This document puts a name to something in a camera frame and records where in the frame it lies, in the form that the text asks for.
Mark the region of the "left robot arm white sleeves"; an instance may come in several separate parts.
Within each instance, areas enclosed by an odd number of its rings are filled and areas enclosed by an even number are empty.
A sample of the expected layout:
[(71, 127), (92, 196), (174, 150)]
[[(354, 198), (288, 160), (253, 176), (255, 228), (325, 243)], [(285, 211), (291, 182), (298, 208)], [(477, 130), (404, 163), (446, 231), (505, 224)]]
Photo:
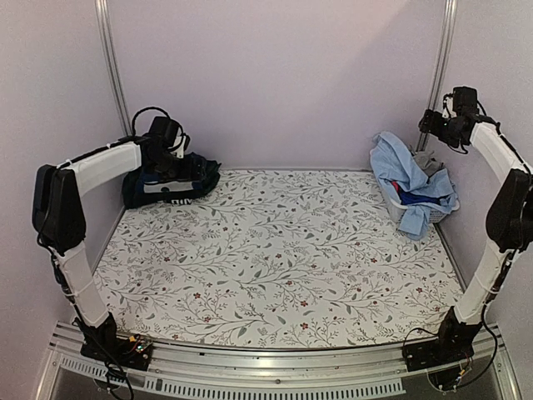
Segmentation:
[(54, 275), (80, 321), (99, 327), (112, 319), (92, 276), (85, 239), (87, 221), (83, 197), (95, 188), (140, 167), (153, 164), (152, 148), (169, 152), (182, 125), (160, 111), (147, 133), (123, 137), (116, 142), (58, 165), (37, 170), (32, 204), (32, 225), (37, 245), (51, 257)]

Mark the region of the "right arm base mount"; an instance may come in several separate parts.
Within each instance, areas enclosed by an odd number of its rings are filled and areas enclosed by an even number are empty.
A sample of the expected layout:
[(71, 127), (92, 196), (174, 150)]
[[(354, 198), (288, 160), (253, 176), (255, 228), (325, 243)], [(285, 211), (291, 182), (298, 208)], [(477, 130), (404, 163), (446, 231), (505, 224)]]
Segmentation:
[[(470, 325), (459, 322), (451, 309), (445, 316), (438, 332), (431, 336), (431, 340), (407, 344), (407, 338), (413, 332), (429, 331), (423, 328), (410, 330), (401, 347), (401, 355), (405, 361), (407, 371), (414, 372), (422, 369), (436, 368), (449, 363), (470, 359), (474, 355), (473, 341), (481, 330), (481, 322)], [(429, 374), (430, 384), (442, 392), (454, 391), (459, 388), (462, 378), (466, 375), (467, 367), (450, 367)]]

